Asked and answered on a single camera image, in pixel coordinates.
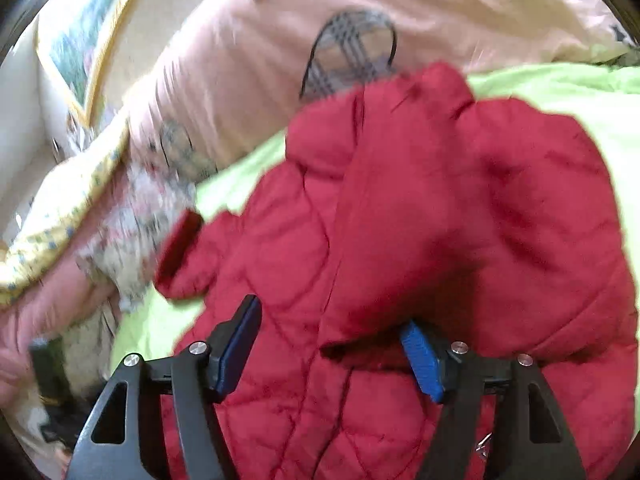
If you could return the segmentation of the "person's left hand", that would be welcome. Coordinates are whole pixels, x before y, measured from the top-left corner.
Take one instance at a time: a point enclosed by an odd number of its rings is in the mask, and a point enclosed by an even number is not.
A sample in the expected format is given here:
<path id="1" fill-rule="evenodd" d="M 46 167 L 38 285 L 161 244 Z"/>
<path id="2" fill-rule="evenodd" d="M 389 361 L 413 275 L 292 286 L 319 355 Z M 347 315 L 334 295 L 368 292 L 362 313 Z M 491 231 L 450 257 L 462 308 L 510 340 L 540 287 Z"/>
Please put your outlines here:
<path id="1" fill-rule="evenodd" d="M 32 381 L 28 354 L 32 340 L 64 332 L 113 299 L 116 292 L 110 281 L 91 281 L 70 258 L 57 263 L 16 304 L 1 312 L 2 408 Z"/>

